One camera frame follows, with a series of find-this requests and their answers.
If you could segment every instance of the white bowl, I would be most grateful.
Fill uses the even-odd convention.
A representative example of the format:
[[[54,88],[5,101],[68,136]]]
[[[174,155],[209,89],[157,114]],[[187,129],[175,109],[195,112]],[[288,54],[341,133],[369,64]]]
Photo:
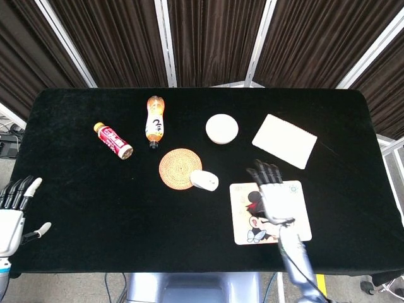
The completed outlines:
[[[239,125],[233,117],[218,114],[209,118],[206,123],[206,133],[216,144],[230,143],[239,132]]]

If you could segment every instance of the black curtain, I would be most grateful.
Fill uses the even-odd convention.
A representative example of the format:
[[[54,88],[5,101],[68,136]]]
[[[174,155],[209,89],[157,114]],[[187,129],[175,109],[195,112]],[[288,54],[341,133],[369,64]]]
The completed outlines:
[[[404,30],[352,88],[364,94],[377,133],[393,139],[404,136]]]
[[[0,102],[26,119],[48,87],[86,87],[34,1],[0,0]]]
[[[99,87],[167,86],[151,0],[50,0]]]
[[[169,0],[178,86],[246,79],[265,0]]]
[[[278,1],[253,81],[335,88],[403,6],[401,0]]]

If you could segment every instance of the white cloth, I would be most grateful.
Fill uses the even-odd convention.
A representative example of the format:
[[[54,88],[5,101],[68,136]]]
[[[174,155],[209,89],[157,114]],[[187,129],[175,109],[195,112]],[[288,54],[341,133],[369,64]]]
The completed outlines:
[[[315,135],[273,115],[267,115],[252,144],[305,169],[316,140]]]

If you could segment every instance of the bottle label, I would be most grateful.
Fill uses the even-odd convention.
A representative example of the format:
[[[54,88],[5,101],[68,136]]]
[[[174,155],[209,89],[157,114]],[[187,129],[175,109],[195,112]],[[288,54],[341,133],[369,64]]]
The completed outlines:
[[[154,134],[162,137],[164,134],[163,116],[149,115],[146,122],[146,136]]]
[[[98,132],[98,137],[117,155],[119,155],[119,151],[122,147],[128,145],[128,143],[121,139],[109,126],[102,128]]]

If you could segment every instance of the humanoid robot hand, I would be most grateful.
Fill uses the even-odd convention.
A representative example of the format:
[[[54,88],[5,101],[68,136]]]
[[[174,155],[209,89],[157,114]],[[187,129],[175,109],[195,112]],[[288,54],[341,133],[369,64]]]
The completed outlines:
[[[0,259],[12,256],[20,245],[41,238],[50,229],[51,223],[47,222],[40,229],[22,235],[25,210],[41,182],[41,178],[30,175],[10,182],[0,191]]]
[[[291,210],[287,208],[288,190],[283,186],[282,175],[276,165],[255,160],[255,169],[247,169],[259,187],[262,205],[256,206],[256,216],[265,217],[273,225],[285,225],[294,222]]]

